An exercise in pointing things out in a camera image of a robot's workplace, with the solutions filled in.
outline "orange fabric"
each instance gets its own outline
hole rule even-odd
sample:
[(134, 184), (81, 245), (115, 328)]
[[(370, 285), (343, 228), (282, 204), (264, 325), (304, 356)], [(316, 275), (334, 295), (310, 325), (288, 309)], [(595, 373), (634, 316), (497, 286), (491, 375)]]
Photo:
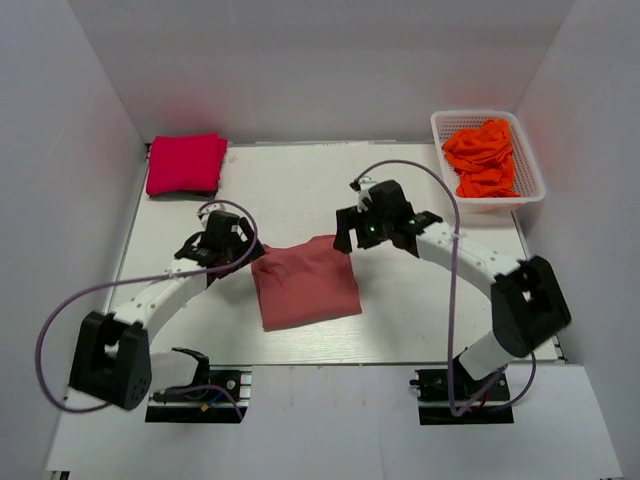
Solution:
[(489, 119), (480, 128), (464, 128), (442, 146), (460, 175), (460, 197), (519, 197), (513, 191), (515, 165), (506, 120)]

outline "clothing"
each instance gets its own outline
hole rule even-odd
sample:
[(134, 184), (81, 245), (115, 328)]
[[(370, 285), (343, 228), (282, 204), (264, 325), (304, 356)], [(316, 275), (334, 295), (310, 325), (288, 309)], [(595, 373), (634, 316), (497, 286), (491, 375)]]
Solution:
[(334, 235), (291, 248), (265, 245), (251, 263), (265, 330), (362, 313), (349, 255), (333, 249)]
[(227, 140), (212, 133), (156, 137), (149, 155), (149, 196), (192, 192), (206, 196), (218, 189)]
[(442, 146), (460, 176), (460, 197), (519, 197), (513, 191), (515, 165), (506, 120), (489, 119), (480, 128), (454, 133)]

